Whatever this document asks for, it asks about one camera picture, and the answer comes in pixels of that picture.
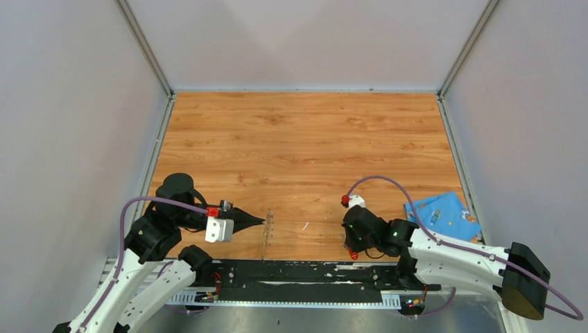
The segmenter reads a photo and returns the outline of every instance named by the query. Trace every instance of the purple hose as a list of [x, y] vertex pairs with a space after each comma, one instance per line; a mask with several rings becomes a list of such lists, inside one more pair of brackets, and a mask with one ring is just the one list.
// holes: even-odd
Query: purple hose
[[[173, 261], [167, 262], [162, 267], [162, 269], [159, 270], [159, 273], [157, 274], [157, 278], [159, 278], [160, 276], [162, 276], [163, 272], [165, 271], [165, 268], [167, 268], [167, 266], [170, 266], [171, 264], [173, 264]], [[191, 311], [190, 310], [184, 310], [184, 311], [182, 311], [182, 310], [178, 310], [178, 309], [176, 309], [174, 307], [171, 307], [171, 306], [169, 306], [167, 304], [165, 304], [165, 308], [168, 309], [169, 311], [175, 312], [176, 314], [187, 314], [187, 315], [199, 314], [199, 313], [202, 313], [202, 312], [208, 310], [208, 308], [206, 308], [206, 309], [202, 309], [202, 310], [191, 310]]]
[[197, 213], [201, 213], [201, 214], [206, 214], [207, 213], [207, 210], [204, 210], [202, 208], [194, 207], [192, 205], [187, 205], [186, 203], [181, 203], [181, 202], [175, 201], [175, 200], [158, 198], [158, 197], [155, 197], [155, 196], [138, 196], [136, 198], [130, 199], [123, 206], [123, 210], [121, 211], [121, 218], [120, 218], [120, 221], [119, 221], [119, 233], [120, 233], [119, 262], [116, 265], [116, 268], [114, 270], [114, 275], [112, 277], [112, 280], [106, 286], [106, 289], [104, 290], [104, 293], [98, 299], [98, 302], [96, 302], [96, 304], [88, 312], [88, 315], [86, 316], [86, 319], [84, 319], [84, 321], [82, 321], [82, 323], [80, 324], [80, 328], [86, 327], [86, 325], [90, 322], [90, 320], [92, 319], [92, 316], [96, 313], [96, 311], [98, 311], [98, 309], [100, 308], [100, 306], [102, 305], [102, 303], [104, 303], [104, 300], [108, 297], [108, 294], [112, 290], [112, 287], [114, 287], [114, 283], [116, 282], [116, 279], [119, 278], [119, 274], [121, 273], [121, 269], [123, 268], [123, 261], [125, 259], [125, 215], [127, 213], [128, 208], [133, 203], [136, 203], [138, 201], [155, 201], [156, 203], [167, 203], [169, 205], [178, 206], [178, 207], [185, 208], [187, 210], [191, 210], [191, 211], [194, 211], [194, 212], [197, 212]]
[[[410, 204], [410, 208], [413, 210], [413, 214], [415, 215], [415, 218], [417, 220], [417, 224], [419, 225], [419, 227], [421, 227], [421, 229], [423, 230], [423, 232], [432, 240], [434, 240], [435, 242], [438, 242], [441, 245], [445, 245], [448, 246], [450, 248], [456, 248], [458, 250], [463, 250], [463, 251], [467, 251], [470, 253], [476, 253], [477, 255], [481, 255], [484, 257], [491, 257], [491, 254], [486, 253], [484, 251], [481, 250], [476, 250], [473, 248], [466, 248], [465, 246], [461, 246], [461, 245], [457, 245], [457, 244], [453, 244], [453, 243], [449, 243], [448, 241], [444, 241], [444, 240], [437, 240], [437, 237], [435, 237], [427, 228], [425, 228], [424, 224], [422, 223], [419, 215], [417, 214], [417, 209], [415, 207], [415, 204], [413, 202], [413, 199], [410, 198], [410, 196], [408, 195], [408, 192], [406, 191], [406, 189], [404, 187], [402, 187], [402, 185], [400, 185], [396, 180], [393, 180], [392, 178], [388, 178], [385, 176], [368, 176], [368, 177], [364, 177], [361, 178], [360, 180], [358, 180], [355, 184], [353, 184], [353, 186], [351, 186], [351, 189], [349, 189], [349, 191], [347, 192], [347, 195], [350, 195], [351, 192], [358, 186], [360, 185], [362, 182], [365, 182], [366, 180], [369, 179], [383, 179], [383, 180], [387, 180], [388, 182], [391, 182], [392, 184], [396, 185], [396, 187], [398, 187], [402, 193], [404, 193], [406, 200], [408, 200], [408, 203]], [[569, 312], [565, 312], [564, 310], [558, 309], [557, 307], [554, 307], [552, 305], [545, 305], [545, 308], [550, 309], [551, 311], [555, 311], [559, 314], [562, 314], [566, 317], [572, 318], [572, 319], [576, 319], [577, 321], [583, 321], [584, 320], [584, 314], [580, 311], [580, 309], [578, 309], [578, 307], [576, 307], [575, 304], [573, 304], [568, 298], [566, 298], [565, 296], [562, 295], [562, 293], [560, 293], [557, 289], [553, 288], [552, 286], [550, 286], [549, 284], [547, 284], [545, 281], [539, 279], [537, 276], [535, 276], [533, 273], [531, 273], [530, 271], [527, 271], [526, 269], [524, 269], [523, 267], [520, 267], [517, 264], [514, 264], [512, 262], [509, 262], [508, 260], [504, 260], [500, 257], [495, 257], [495, 260], [498, 262], [501, 262], [502, 264], [505, 264], [507, 266], [513, 267], [514, 269], [518, 270], [519, 272], [523, 273], [524, 275], [527, 275], [528, 277], [530, 277], [531, 279], [533, 279], [534, 281], [536, 281], [537, 283], [539, 283], [542, 287], [546, 288], [547, 290], [551, 291], [551, 293], [553, 293], [553, 295], [557, 296], [557, 298], [559, 298], [560, 300], [562, 300], [563, 303], [565, 303], [570, 309], [572, 309], [576, 314], [570, 314]], [[455, 293], [456, 290], [455, 288], [453, 289], [453, 292], [451, 293], [451, 297], [449, 298], [449, 300], [447, 301], [447, 303], [445, 303], [445, 305], [443, 305], [441, 308], [433, 311], [433, 312], [429, 312], [426, 315], [432, 315], [432, 314], [436, 314], [440, 311], [442, 311], [443, 309], [445, 309], [447, 306], [449, 306], [449, 304], [451, 302], [453, 302], [453, 299], [455, 298]]]

